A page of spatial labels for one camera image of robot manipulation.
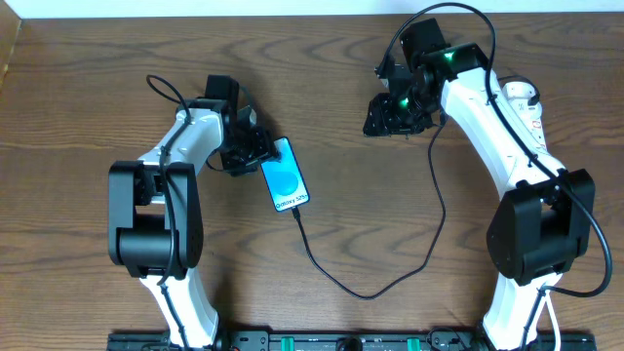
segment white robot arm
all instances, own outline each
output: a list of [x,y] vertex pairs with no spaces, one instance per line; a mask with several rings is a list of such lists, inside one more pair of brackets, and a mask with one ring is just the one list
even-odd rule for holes
[[[252,107],[236,111],[238,91],[231,78],[209,76],[205,96],[181,104],[173,127],[151,151],[138,161],[118,161],[109,171],[111,259],[152,292],[172,331],[171,343],[184,347],[213,345],[218,328],[196,268],[204,235],[196,175],[217,151],[223,170],[233,176],[254,172],[277,156],[270,134],[255,123]],[[167,205],[166,188],[173,208]],[[137,213],[135,206],[150,204],[165,204],[165,213]]]
[[[562,170],[564,165],[546,151],[541,129],[541,104],[528,104],[536,94],[534,87],[524,82],[511,82],[501,90],[493,72],[490,80],[492,91],[498,96],[496,102],[516,133],[534,153],[539,154],[551,172]],[[456,79],[444,84],[441,108],[468,136],[502,199],[520,181],[535,184],[548,180],[548,177],[530,165],[524,151],[505,130],[488,103],[485,81],[486,72],[482,68],[457,74]],[[526,286],[519,286],[514,279],[498,274],[493,302],[483,322],[485,332],[497,350],[512,350],[520,345],[537,290],[543,285],[554,286],[561,277],[562,274],[550,273],[533,279]],[[538,307],[537,315],[543,303]],[[536,325],[537,319],[534,319],[527,343],[537,337]]]

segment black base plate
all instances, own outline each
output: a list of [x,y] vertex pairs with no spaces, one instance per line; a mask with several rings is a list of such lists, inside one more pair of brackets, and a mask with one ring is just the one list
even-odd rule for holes
[[[432,335],[432,348],[426,342],[427,333],[269,333],[267,331],[231,331],[228,334],[229,350],[215,350],[212,347],[197,350],[211,351],[463,351],[458,342],[460,336],[464,343],[474,351],[487,351],[485,346],[473,342],[474,334],[470,331],[436,331]],[[357,347],[343,347],[345,340],[355,338]],[[531,343],[529,351],[551,351],[554,348],[551,334],[540,334]],[[107,351],[178,351],[181,348],[171,344],[169,332],[163,333],[112,333],[108,336]],[[562,334],[562,351],[596,351],[593,335],[583,333]]]

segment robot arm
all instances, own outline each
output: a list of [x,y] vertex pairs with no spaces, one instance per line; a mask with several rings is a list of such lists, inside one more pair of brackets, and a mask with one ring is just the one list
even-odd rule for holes
[[[450,47],[435,19],[428,19],[408,27],[401,45],[407,67],[389,56],[377,68],[389,93],[370,102],[364,133],[418,134],[433,126],[431,113],[441,110],[468,136],[501,201],[487,231],[487,248],[499,277],[482,326],[493,349],[515,349],[522,343],[538,289],[554,286],[587,250],[589,221],[552,179],[531,164],[503,126],[485,87],[488,59],[476,44]],[[489,85],[521,141],[591,211],[594,183],[589,175],[584,170],[568,173],[546,150],[537,91],[521,82],[501,89],[493,72]],[[551,209],[543,211],[542,205]],[[537,315],[543,305],[542,301],[537,306]],[[536,324],[534,319],[526,343],[536,338]]]
[[[152,150],[137,161],[118,161],[109,171],[109,255],[152,292],[172,331],[171,343],[177,345],[212,345],[218,326],[196,268],[204,238],[196,175],[217,151],[223,170],[233,176],[254,172],[277,156],[270,134],[255,123],[252,107],[237,111],[238,91],[231,78],[209,76],[205,96],[187,102],[190,123],[179,107],[173,127]],[[168,143],[164,167],[169,179],[162,179],[161,152]],[[160,215],[137,213],[136,206],[165,204],[165,187],[172,209],[165,206]],[[176,250],[169,211],[174,212]],[[171,254],[170,276],[160,285]]]
[[[444,84],[441,108],[468,136],[486,164],[499,198],[502,199],[507,191],[516,189],[516,184],[521,181],[535,184],[548,180],[548,177],[536,167],[530,166],[524,151],[495,115],[488,104],[485,89],[482,89],[485,79],[482,68],[457,74],[456,79]],[[525,144],[539,155],[551,172],[563,170],[561,162],[546,151],[541,133],[540,103],[528,105],[535,94],[530,84],[508,83],[505,90],[501,90],[496,75],[492,72],[490,85],[498,95],[497,103],[505,118]],[[534,112],[527,113],[523,119],[523,111]],[[520,286],[514,279],[499,273],[492,305],[483,320],[484,331],[495,349],[511,350],[521,344],[526,321],[537,298],[537,290],[543,285],[554,286],[561,277],[562,274],[553,272],[532,279],[528,285]],[[537,315],[541,313],[543,306],[544,301],[538,306]],[[528,331],[527,343],[536,339],[536,326],[537,319],[534,319]]]

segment wooden table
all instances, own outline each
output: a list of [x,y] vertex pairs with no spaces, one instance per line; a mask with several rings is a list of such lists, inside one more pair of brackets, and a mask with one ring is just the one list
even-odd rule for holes
[[[314,253],[338,279],[373,293],[422,261],[441,210],[427,166],[433,131],[364,138],[383,91],[372,68],[406,16],[27,20],[0,96],[0,342],[8,349],[102,349],[116,330],[162,330],[153,297],[106,251],[107,172],[161,139],[175,106],[154,73],[188,97],[206,77],[249,87],[291,138],[312,201],[301,209]],[[455,44],[489,33],[475,16],[437,16]],[[595,213],[615,270],[603,295],[555,295],[564,330],[621,348],[624,325],[624,15],[495,15],[499,75],[539,86],[549,150],[597,184]],[[200,262],[230,322],[274,330],[471,327],[496,271],[485,233],[497,207],[486,168],[450,122],[434,147],[448,219],[429,267],[376,301],[356,300],[310,264],[290,214],[261,174],[204,171]],[[604,271],[592,234],[561,286],[590,290]],[[550,329],[547,317],[542,328]]]

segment green led light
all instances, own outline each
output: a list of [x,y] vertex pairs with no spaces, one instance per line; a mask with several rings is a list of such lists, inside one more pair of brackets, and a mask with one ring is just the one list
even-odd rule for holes
[[408,103],[410,103],[410,99],[406,97],[402,99],[401,101],[399,101],[399,107],[408,108]]

